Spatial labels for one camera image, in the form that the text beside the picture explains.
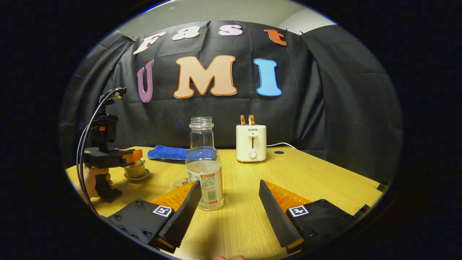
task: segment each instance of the saucer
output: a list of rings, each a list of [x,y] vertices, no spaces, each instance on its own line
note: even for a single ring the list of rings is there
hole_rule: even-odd
[[[129,180],[142,180],[144,178],[146,178],[147,176],[149,176],[151,172],[149,172],[148,169],[145,169],[145,173],[143,174],[143,176],[141,177],[138,177],[138,178],[130,178],[126,173],[123,174],[123,176],[125,176],[125,178],[129,179]]]

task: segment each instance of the wooden table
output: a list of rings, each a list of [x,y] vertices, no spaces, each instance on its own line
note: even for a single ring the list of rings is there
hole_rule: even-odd
[[[172,184],[187,178],[186,166],[152,161],[143,150],[146,169],[151,174],[144,180],[131,181],[120,167],[109,170],[114,187],[122,195],[111,204],[92,198],[98,213],[108,217],[136,199],[151,201],[173,189]],[[294,192],[310,201],[327,199],[349,214],[355,214],[364,204],[372,207],[382,193],[378,182],[370,180],[291,147],[267,149],[264,162],[241,163],[235,149],[220,149],[223,168],[225,205],[216,211],[197,209],[175,257],[185,260],[232,258],[281,259],[288,254],[279,246],[263,205],[258,196],[260,180],[266,180]],[[67,170],[72,182],[77,182],[75,166]]]

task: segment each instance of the human hand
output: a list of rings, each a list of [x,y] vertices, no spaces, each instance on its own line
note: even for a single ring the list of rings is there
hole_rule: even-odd
[[[216,256],[213,260],[228,260],[228,259],[224,258],[223,256]],[[231,260],[245,260],[245,257],[243,257],[242,255],[236,255]]]
[[[95,189],[96,186],[96,177],[95,175],[104,174],[106,180],[109,182],[109,186],[111,189],[114,189],[112,186],[111,175],[109,174],[109,169],[96,169],[92,167],[88,167],[84,165],[84,180],[85,180],[85,187],[90,198],[97,198],[99,197],[98,192]]]

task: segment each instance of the wall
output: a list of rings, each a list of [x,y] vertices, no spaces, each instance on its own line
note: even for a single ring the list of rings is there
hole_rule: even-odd
[[[323,15],[311,10],[303,9],[293,15],[289,16],[286,20],[280,23],[277,27],[281,29],[287,28],[288,31],[293,33],[302,34],[326,25],[335,25],[336,23]]]

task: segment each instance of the white cable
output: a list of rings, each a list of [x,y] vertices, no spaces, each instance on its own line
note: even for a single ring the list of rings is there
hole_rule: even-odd
[[[290,147],[292,147],[294,149],[297,149],[297,148],[293,147],[292,145],[290,145],[290,144],[288,144],[286,142],[279,142],[279,143],[275,143],[275,144],[269,144],[269,145],[267,145],[267,147],[276,146],[276,145],[279,145],[279,144],[286,144],[286,145],[288,145],[288,146],[290,146]]]

